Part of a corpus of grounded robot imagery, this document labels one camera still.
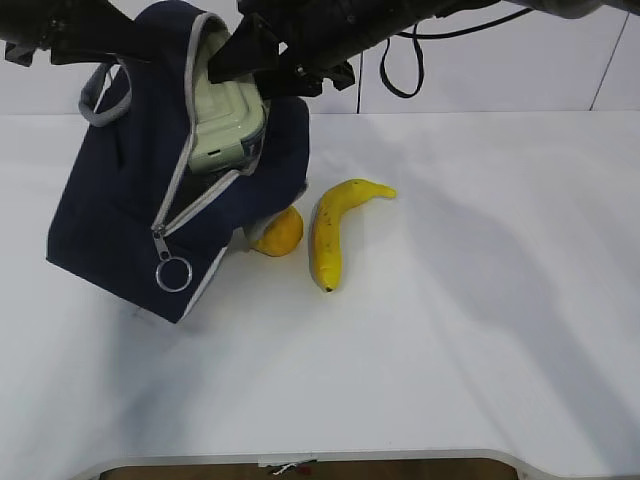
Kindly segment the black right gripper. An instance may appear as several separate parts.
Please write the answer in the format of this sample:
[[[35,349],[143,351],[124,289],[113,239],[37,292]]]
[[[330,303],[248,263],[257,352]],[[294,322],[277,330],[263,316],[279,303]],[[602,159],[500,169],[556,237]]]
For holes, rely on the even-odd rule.
[[[208,80],[255,75],[265,98],[317,97],[326,80],[353,86],[349,59],[400,29],[398,1],[240,1],[238,10],[245,17],[208,60]]]

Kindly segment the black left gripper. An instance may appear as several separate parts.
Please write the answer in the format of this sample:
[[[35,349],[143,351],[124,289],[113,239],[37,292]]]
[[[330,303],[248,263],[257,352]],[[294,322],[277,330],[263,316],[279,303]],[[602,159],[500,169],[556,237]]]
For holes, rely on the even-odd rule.
[[[47,27],[53,65],[155,58],[153,35],[110,1],[62,1]]]

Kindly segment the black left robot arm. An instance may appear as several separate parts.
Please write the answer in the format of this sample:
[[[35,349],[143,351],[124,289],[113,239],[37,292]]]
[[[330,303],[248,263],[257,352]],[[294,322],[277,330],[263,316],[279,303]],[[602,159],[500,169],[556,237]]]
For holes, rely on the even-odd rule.
[[[152,36],[109,1],[6,0],[1,3],[4,59],[29,67],[36,51],[53,65],[150,62]]]

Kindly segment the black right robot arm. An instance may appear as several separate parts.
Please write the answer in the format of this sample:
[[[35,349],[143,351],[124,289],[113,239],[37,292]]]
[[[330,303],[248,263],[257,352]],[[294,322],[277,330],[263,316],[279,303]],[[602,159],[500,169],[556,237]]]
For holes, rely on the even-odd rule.
[[[242,21],[208,61],[219,83],[252,75],[265,99],[317,97],[324,80],[337,90],[355,83],[350,58],[409,39],[417,54],[420,22],[489,7],[487,1],[240,1]]]

